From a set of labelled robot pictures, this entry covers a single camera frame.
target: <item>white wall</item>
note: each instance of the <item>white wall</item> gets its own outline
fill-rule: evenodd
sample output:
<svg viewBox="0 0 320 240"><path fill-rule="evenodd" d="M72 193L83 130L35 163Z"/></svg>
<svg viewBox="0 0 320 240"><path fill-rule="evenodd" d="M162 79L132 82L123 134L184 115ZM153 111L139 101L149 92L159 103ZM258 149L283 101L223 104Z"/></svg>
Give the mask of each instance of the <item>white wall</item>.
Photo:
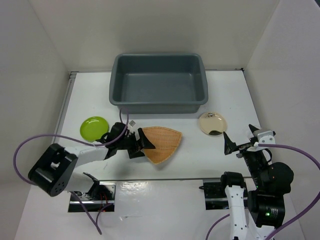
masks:
<svg viewBox="0 0 320 240"><path fill-rule="evenodd" d="M245 67L279 0L30 0L69 70L111 70L127 52L195 52Z"/></svg>
<svg viewBox="0 0 320 240"><path fill-rule="evenodd" d="M262 126L277 132L277 143L301 148L320 159L320 7L314 0L281 0L248 66L245 77ZM274 150L274 160L291 166L297 212L317 195L319 170L309 159ZM318 239L320 204L301 218L306 240Z"/></svg>
<svg viewBox="0 0 320 240"><path fill-rule="evenodd" d="M30 186L13 170L15 148L27 137L52 133L68 72L27 0L0 2L1 239L15 237ZM18 155L26 176L50 139L36 140Z"/></svg>

